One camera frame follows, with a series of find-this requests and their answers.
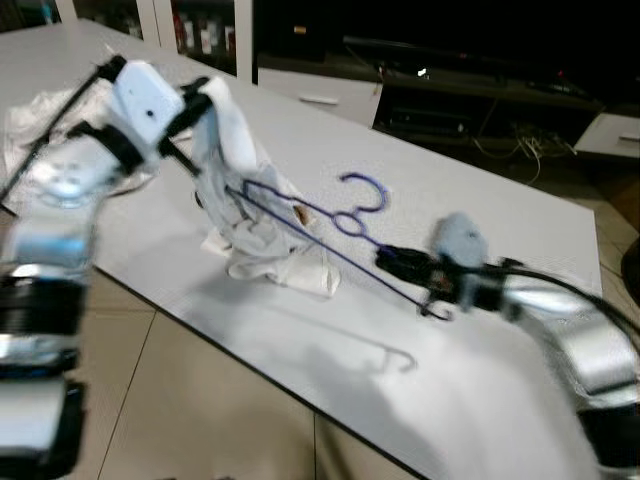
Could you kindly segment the blue plastic hanger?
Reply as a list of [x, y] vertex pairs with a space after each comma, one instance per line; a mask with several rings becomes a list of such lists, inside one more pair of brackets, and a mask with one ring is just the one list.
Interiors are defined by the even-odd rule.
[[238, 197], [239, 200], [244, 202], [244, 204], [252, 205], [253, 207], [256, 207], [257, 210], [265, 212], [266, 215], [269, 215], [270, 218], [278, 221], [278, 223], [282, 224], [283, 227], [292, 230], [296, 236], [306, 239], [306, 241], [311, 244], [317, 244], [317, 246], [320, 246], [326, 252], [332, 253], [333, 256], [337, 256], [340, 261], [346, 262], [346, 264], [352, 266], [352, 268], [361, 271], [362, 274], [369, 276], [372, 280], [375, 280], [375, 282], [380, 284], [381, 287], [389, 289], [390, 292], [396, 293], [397, 296], [403, 298], [403, 300], [412, 303], [412, 305], [417, 308], [417, 311], [419, 311], [421, 316], [443, 321], [443, 323], [451, 323], [453, 320], [453, 314], [451, 311], [439, 312], [438, 314], [438, 312], [433, 311], [433, 307], [431, 307], [433, 302], [430, 300], [416, 300], [416, 298], [412, 297], [410, 293], [402, 291], [402, 289], [397, 287], [397, 285], [388, 282], [388, 280], [383, 278], [383, 276], [376, 274], [374, 270], [365, 268], [365, 266], [361, 265], [360, 262], [356, 262], [351, 259], [351, 257], [344, 255], [343, 252], [335, 250], [334, 247], [329, 246], [329, 244], [323, 241], [323, 239], [312, 234], [310, 230], [303, 227], [302, 224], [288, 220], [283, 214], [279, 214], [279, 212], [271, 210], [269, 206], [266, 206], [264, 202], [257, 200], [257, 198], [253, 197], [250, 193], [251, 189], [261, 189], [261, 191], [265, 192], [269, 198], [279, 198], [279, 200], [284, 201], [287, 206], [302, 206], [303, 210], [316, 212], [316, 214], [319, 214], [321, 218], [328, 219], [330, 224], [333, 224], [333, 227], [338, 229], [338, 232], [343, 234], [343, 236], [361, 239], [361, 241], [371, 244], [371, 246], [375, 248], [376, 253], [389, 253], [388, 244], [381, 243], [378, 239], [371, 237], [369, 234], [369, 227], [367, 227], [364, 219], [361, 218], [364, 214], [375, 214], [375, 212], [381, 212], [387, 209], [389, 205], [389, 189], [385, 188], [383, 184], [378, 182], [378, 180], [371, 178], [370, 175], [356, 172], [348, 172], [339, 175], [338, 180], [343, 183], [358, 182], [366, 184], [366, 186], [370, 186], [376, 193], [375, 204], [370, 206], [355, 205], [351, 207], [351, 209], [347, 210], [325, 210], [324, 207], [317, 206], [314, 202], [306, 200], [306, 198], [297, 195], [285, 195], [285, 193], [280, 191], [278, 188], [271, 187], [269, 184], [261, 182], [261, 180], [252, 179], [243, 179], [241, 187], [238, 188], [225, 187], [224, 192], [228, 193], [228, 195]]

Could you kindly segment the white polo shirt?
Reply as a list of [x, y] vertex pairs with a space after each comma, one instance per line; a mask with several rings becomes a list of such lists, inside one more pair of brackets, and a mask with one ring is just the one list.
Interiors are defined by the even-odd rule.
[[323, 228], [298, 201], [301, 191], [253, 137], [225, 78], [211, 77], [196, 91], [212, 105], [192, 138], [200, 169], [195, 193], [212, 224], [207, 246], [221, 239], [227, 273], [234, 279], [264, 278], [303, 293], [334, 296], [340, 270], [317, 243]]

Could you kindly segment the white glass door cabinet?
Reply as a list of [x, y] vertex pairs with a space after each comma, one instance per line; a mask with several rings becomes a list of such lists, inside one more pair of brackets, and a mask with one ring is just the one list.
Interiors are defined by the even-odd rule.
[[255, 0], [33, 0], [42, 23], [90, 20], [252, 81]]

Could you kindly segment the white drawer TV bench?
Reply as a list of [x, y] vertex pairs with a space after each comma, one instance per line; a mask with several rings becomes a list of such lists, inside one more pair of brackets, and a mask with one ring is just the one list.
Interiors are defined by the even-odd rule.
[[[639, 155], [635, 108], [608, 108], [559, 73], [360, 37], [319, 55], [260, 52], [256, 63], [265, 90], [416, 145], [475, 148], [489, 157]], [[378, 124], [380, 108], [399, 100], [479, 102], [486, 110], [468, 136], [402, 133]]]

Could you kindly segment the black set-top box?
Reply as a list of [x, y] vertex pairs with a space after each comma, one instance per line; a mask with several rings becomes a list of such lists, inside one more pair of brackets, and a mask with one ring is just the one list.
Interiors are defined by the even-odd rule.
[[394, 132], [463, 137], [476, 131], [485, 110], [479, 102], [399, 100], [380, 108], [378, 124]]

